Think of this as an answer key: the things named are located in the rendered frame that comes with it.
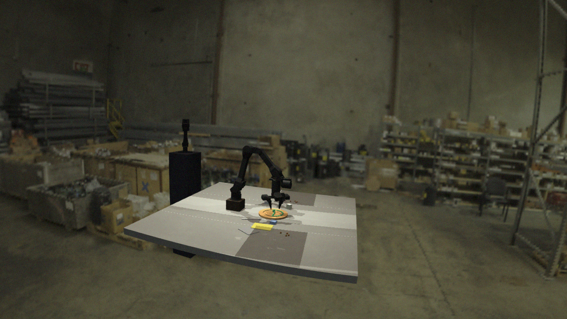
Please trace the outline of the tan round board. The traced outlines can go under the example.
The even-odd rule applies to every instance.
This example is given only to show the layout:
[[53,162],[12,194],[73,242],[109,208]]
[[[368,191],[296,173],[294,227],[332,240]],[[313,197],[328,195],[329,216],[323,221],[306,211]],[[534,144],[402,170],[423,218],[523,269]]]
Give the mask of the tan round board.
[[[269,220],[281,220],[281,219],[285,219],[288,216],[288,213],[286,211],[281,210],[281,209],[275,209],[275,210],[279,210],[279,211],[275,211],[275,214],[272,217],[272,214],[273,214],[272,210],[273,209],[274,208],[272,208],[272,209],[268,208],[268,209],[260,210],[259,216],[261,216],[262,218],[265,218],[265,219],[269,219]],[[283,212],[283,215],[275,217],[276,215],[281,215],[282,214],[281,211]]]

